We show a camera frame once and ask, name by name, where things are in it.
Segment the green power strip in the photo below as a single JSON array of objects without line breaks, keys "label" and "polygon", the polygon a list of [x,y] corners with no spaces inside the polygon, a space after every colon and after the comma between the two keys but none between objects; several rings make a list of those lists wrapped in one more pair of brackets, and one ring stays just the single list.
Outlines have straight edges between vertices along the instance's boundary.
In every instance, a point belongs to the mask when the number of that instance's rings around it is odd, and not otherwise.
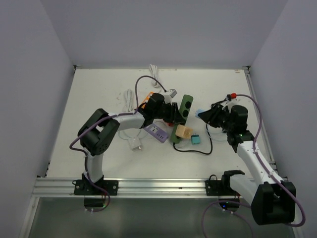
[{"label": "green power strip", "polygon": [[[183,96],[183,98],[182,98],[181,104],[183,104],[185,106],[185,110],[183,112],[183,116],[185,117],[186,121],[187,121],[187,118],[188,118],[192,103],[193,103],[193,96],[185,94]],[[171,133],[171,136],[170,136],[170,141],[172,143],[175,143],[175,144],[180,143],[180,141],[182,139],[182,138],[180,138],[180,137],[175,135],[177,126],[178,126],[178,124],[174,124],[173,130],[172,130],[172,133]]]}]

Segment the light blue charger plug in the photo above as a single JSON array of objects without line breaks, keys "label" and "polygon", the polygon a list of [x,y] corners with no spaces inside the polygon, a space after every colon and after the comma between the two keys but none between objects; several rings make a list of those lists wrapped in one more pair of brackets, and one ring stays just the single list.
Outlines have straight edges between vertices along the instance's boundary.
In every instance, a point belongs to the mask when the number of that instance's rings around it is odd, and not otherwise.
[{"label": "light blue charger plug", "polygon": [[196,111],[196,113],[195,113],[195,117],[200,118],[200,117],[199,117],[199,114],[200,114],[200,113],[203,113],[203,112],[204,112],[204,110],[198,109],[198,110]]}]

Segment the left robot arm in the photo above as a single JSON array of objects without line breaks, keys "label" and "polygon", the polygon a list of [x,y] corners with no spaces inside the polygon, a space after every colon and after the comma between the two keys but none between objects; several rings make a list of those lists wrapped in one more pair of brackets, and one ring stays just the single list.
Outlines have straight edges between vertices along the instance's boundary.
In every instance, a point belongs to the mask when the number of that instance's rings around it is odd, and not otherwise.
[{"label": "left robot arm", "polygon": [[117,132],[126,129],[149,128],[155,119],[175,126],[186,123],[193,97],[184,95],[180,105],[169,103],[166,96],[154,93],[131,113],[110,115],[104,109],[96,110],[78,132],[77,142],[85,154],[82,178],[73,181],[75,195],[117,195],[118,181],[105,180],[102,172],[103,154]]}]

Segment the dark teal charger plug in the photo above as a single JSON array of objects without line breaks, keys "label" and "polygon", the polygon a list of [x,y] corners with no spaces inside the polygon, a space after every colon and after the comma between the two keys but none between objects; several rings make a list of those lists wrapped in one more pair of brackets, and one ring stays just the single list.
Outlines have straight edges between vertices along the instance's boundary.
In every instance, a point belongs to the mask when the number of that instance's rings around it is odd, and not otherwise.
[{"label": "dark teal charger plug", "polygon": [[191,136],[191,144],[192,145],[198,145],[201,143],[201,138],[198,134],[193,134]]}]

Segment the purple power strip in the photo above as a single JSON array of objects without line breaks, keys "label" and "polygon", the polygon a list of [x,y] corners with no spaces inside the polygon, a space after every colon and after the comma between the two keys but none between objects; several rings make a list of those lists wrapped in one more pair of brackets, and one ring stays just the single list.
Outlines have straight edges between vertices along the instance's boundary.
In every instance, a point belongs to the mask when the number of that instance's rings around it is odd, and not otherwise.
[{"label": "purple power strip", "polygon": [[165,143],[166,140],[168,139],[167,132],[165,132],[163,129],[161,129],[159,126],[157,126],[155,123],[152,123],[152,124],[148,125],[147,127],[144,127],[144,130],[161,143]]}]

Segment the beige cube adapter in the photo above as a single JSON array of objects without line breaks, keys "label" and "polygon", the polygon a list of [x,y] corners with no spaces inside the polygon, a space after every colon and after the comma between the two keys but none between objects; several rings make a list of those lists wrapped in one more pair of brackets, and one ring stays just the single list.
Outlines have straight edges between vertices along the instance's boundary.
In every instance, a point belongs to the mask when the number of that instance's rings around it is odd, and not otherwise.
[{"label": "beige cube adapter", "polygon": [[193,132],[194,130],[191,127],[179,124],[176,128],[175,135],[183,139],[190,139]]}]

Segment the white charger plug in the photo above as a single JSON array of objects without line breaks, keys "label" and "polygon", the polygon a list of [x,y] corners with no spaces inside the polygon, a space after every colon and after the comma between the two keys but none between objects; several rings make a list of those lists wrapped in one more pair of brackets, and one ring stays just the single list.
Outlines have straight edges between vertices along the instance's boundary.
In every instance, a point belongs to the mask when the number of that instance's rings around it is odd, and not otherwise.
[{"label": "white charger plug", "polygon": [[142,144],[141,144],[141,141],[138,137],[129,138],[128,143],[129,143],[130,149],[132,151],[142,149]]}]

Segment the orange power strip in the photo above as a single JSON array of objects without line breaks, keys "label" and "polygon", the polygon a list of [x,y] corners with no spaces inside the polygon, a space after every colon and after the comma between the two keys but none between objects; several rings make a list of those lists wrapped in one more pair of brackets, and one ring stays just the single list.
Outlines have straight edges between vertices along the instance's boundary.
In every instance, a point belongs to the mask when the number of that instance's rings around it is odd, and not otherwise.
[{"label": "orange power strip", "polygon": [[150,97],[154,94],[153,91],[151,91],[146,98],[142,101],[142,103],[140,104],[141,108],[143,109],[145,107],[145,104],[149,101]]}]

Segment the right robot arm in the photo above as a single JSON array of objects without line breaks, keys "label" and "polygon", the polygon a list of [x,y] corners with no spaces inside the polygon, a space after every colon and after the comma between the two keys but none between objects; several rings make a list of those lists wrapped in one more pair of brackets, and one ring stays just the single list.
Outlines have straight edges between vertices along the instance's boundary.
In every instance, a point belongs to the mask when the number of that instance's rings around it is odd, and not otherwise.
[{"label": "right robot arm", "polygon": [[250,205],[258,225],[286,224],[295,219],[296,189],[284,182],[260,152],[254,136],[247,129],[247,108],[232,108],[215,104],[211,109],[197,113],[197,117],[214,128],[226,131],[228,144],[243,160],[253,181],[242,172],[225,171],[220,188],[225,194],[238,192]]}]

